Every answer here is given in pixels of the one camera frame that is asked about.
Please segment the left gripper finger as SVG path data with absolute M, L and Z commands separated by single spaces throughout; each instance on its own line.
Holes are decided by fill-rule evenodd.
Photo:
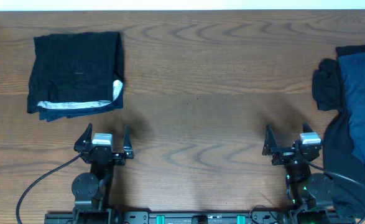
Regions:
M 76 140 L 75 146 L 84 146 L 85 142 L 91 140 L 93 125 L 90 123 L 84 133 Z
M 129 137 L 129 125 L 126 125 L 124 130 L 123 149 L 126 154 L 132 154 L 132 144 Z

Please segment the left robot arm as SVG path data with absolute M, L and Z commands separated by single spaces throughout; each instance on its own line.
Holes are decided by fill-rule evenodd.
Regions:
M 78 175 L 72 183 L 75 196 L 73 223 L 123 223 L 123 215 L 109 204 L 114 177 L 114 167 L 124 166 L 134 158 L 129 137 L 129 126 L 125 127 L 123 152 L 113 152 L 113 135 L 92 134 L 92 124 L 75 142 L 74 150 L 90 165 L 90 171 Z

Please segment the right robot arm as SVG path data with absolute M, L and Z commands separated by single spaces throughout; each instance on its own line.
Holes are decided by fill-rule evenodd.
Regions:
M 307 123 L 302 124 L 300 139 L 280 147 L 271 126 L 266 126 L 263 156 L 271 156 L 273 166 L 286 171 L 287 198 L 294 204 L 279 213 L 277 223 L 321 223 L 328 221 L 327 209 L 333 205 L 333 181 L 326 174 L 313 174 L 309 163 L 320 156 L 322 140 Z

